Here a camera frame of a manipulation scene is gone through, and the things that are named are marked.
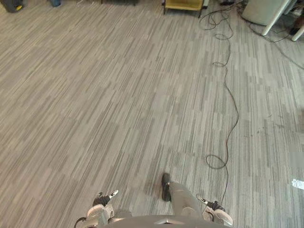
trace black foot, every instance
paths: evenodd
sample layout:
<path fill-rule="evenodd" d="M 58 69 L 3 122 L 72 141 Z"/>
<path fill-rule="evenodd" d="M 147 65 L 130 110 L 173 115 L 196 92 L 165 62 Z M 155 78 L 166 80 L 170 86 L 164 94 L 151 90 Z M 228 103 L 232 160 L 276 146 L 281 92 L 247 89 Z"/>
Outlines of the black foot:
<path fill-rule="evenodd" d="M 162 197 L 163 201 L 165 201 L 165 202 L 171 201 L 171 195 L 169 192 L 169 187 L 170 187 L 170 182 L 171 182 L 170 174 L 165 172 L 162 175 L 161 181 L 162 181 L 161 182 L 161 186 L 162 186 L 161 197 Z"/>
<path fill-rule="evenodd" d="M 108 202 L 110 201 L 110 197 L 109 196 L 102 196 L 102 192 L 100 192 L 94 199 L 93 202 L 93 207 L 97 204 L 102 204 L 104 207 L 108 204 Z"/>

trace tangled wires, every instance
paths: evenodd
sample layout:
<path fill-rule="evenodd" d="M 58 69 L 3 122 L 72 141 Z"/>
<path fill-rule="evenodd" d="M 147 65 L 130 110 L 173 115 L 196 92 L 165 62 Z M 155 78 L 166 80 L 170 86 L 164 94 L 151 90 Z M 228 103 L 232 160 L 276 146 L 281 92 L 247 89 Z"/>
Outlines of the tangled wires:
<path fill-rule="evenodd" d="M 240 15 L 243 13 L 244 8 L 241 7 L 241 6 L 238 6 L 238 4 L 236 4 L 236 7 L 237 7 L 237 13 L 238 13 L 238 15 L 240 16 Z M 278 49 L 278 51 L 279 51 L 285 58 L 287 58 L 291 63 L 295 64 L 298 68 L 300 68 L 300 69 L 302 69 L 302 70 L 304 69 L 303 66 L 301 66 L 300 64 L 298 64 L 297 62 L 295 62 L 295 61 L 294 61 L 293 59 L 291 59 L 288 55 L 286 55 L 286 54 L 283 52 L 283 50 L 282 50 L 282 49 L 278 46 L 278 44 L 277 44 L 277 42 L 280 42 L 280 41 L 286 39 L 287 37 L 289 37 L 289 34 L 287 34 L 286 36 L 284 36 L 283 38 L 281 38 L 281 39 L 279 39 L 279 40 L 272 40 L 271 38 L 266 37 L 266 36 L 263 36 L 260 32 L 258 32 L 258 31 L 256 31 L 255 29 L 253 29 L 253 28 L 252 28 L 252 25 L 253 25 L 252 22 L 248 22 L 248 21 L 246 21 L 246 20 L 244 20 L 244 21 L 245 21 L 246 25 L 250 28 L 250 30 L 251 30 L 254 34 L 256 34 L 256 35 L 262 37 L 263 39 L 265 39 L 265 40 L 268 41 L 269 43 L 272 43 L 272 44 L 276 47 L 276 49 Z M 283 29 L 283 30 L 281 30 L 281 31 L 279 31 L 279 32 L 276 32 L 276 31 L 274 31 L 273 29 L 270 29 L 270 31 L 272 31 L 272 32 L 274 32 L 274 33 L 276 33 L 276 34 L 279 34 L 279 33 L 281 33 L 281 32 L 287 31 L 288 29 L 291 29 L 292 26 L 293 26 L 293 23 L 292 23 L 291 25 L 289 25 L 289 26 L 286 26 L 285 23 L 284 23 L 285 29 Z"/>
<path fill-rule="evenodd" d="M 230 38 L 233 37 L 234 35 L 234 32 L 233 32 L 233 29 L 231 28 L 231 25 L 230 23 L 228 22 L 228 19 L 229 19 L 229 15 L 227 14 L 228 11 L 230 11 L 234 6 L 240 4 L 241 2 L 239 3 L 236 3 L 226 9 L 220 9 L 220 10 L 216 10 L 216 11 L 213 11 L 207 15 L 205 15 L 204 17 L 202 17 L 200 20 L 199 20 L 199 24 L 201 25 L 201 22 L 205 19 L 205 18 L 208 18 L 208 24 L 211 25 L 212 27 L 211 28 L 202 28 L 202 30 L 206 31 L 206 30 L 212 30 L 214 28 L 216 28 L 217 25 L 219 25 L 222 21 L 225 21 L 231 31 L 231 34 L 230 36 L 226 36 L 225 34 L 222 34 L 222 33 L 217 33 L 214 35 L 214 37 L 218 40 L 223 40 L 223 41 L 226 41 L 227 44 L 228 44 L 228 56 L 226 58 L 226 61 L 225 62 L 213 62 L 212 64 L 216 67 L 222 67 L 225 69 L 225 76 L 224 76 L 224 87 L 227 89 L 232 101 L 233 101 L 233 106 L 234 106 L 234 109 L 236 110 L 237 112 L 237 119 L 236 121 L 234 122 L 233 126 L 230 128 L 229 132 L 228 132 L 228 135 L 226 137 L 226 142 L 225 142 L 225 149 L 226 149 L 226 159 L 223 160 L 222 158 L 220 158 L 219 156 L 215 155 L 215 154 L 208 154 L 206 156 L 206 163 L 207 165 L 211 168 L 211 169 L 215 169 L 215 170 L 220 170 L 220 169 L 223 169 L 225 168 L 226 169 L 226 172 L 227 172 L 227 178 L 226 178 L 226 186 L 225 186 L 225 190 L 224 190 L 224 194 L 223 194 L 223 197 L 222 197 L 222 200 L 221 200 L 221 204 L 223 203 L 223 200 L 224 200 L 224 197 L 226 195 L 226 191 L 227 191 L 227 186 L 228 186 L 228 180 L 229 180 L 229 172 L 228 172 L 228 169 L 227 169 L 227 163 L 228 163 L 228 158 L 229 158 L 229 150 L 228 150 L 228 141 L 229 141 L 229 138 L 230 138 L 230 135 L 233 131 L 233 129 L 236 127 L 237 123 L 238 123 L 238 120 L 239 120 L 239 112 L 238 112 L 238 107 L 237 107 L 237 104 L 236 104 L 236 101 L 234 99 L 234 96 L 230 90 L 230 88 L 228 87 L 227 85 L 227 82 L 226 82 L 226 78 L 227 78 L 227 74 L 228 74 L 228 68 L 227 68 L 227 64 L 229 62 L 229 59 L 230 59 L 230 55 L 231 55 L 231 43 L 230 43 Z M 220 15 L 220 20 L 219 22 L 216 22 L 215 20 L 215 16 L 216 15 Z M 210 159 L 211 158 L 216 158 L 220 161 L 221 165 L 220 166 L 213 166 L 210 164 Z"/>

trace black bag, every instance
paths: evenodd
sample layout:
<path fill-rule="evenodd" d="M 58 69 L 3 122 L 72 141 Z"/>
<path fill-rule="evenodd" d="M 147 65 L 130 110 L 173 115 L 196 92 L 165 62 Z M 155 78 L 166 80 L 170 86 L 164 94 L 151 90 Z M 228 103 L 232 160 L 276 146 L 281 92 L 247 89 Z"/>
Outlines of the black bag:
<path fill-rule="evenodd" d="M 57 7 L 61 5 L 61 0 L 49 0 L 53 7 Z"/>
<path fill-rule="evenodd" d="M 15 13 L 23 8 L 23 0 L 0 0 L 7 12 Z"/>

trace gray pants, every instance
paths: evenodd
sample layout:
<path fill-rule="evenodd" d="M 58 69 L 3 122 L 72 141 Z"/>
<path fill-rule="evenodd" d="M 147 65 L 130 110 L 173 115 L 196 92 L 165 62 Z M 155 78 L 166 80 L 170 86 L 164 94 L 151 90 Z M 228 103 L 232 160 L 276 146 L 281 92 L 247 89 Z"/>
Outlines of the gray pants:
<path fill-rule="evenodd" d="M 171 182 L 169 190 L 174 215 L 202 218 L 198 200 L 185 186 Z"/>

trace chair leg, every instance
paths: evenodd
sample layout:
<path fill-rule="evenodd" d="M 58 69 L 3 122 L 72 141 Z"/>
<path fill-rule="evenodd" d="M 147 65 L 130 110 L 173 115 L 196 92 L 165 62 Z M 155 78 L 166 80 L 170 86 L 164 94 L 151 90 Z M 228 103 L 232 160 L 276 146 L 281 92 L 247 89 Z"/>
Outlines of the chair leg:
<path fill-rule="evenodd" d="M 203 10 L 203 8 L 200 8 L 200 11 L 199 11 L 199 18 L 201 16 L 201 11 Z"/>

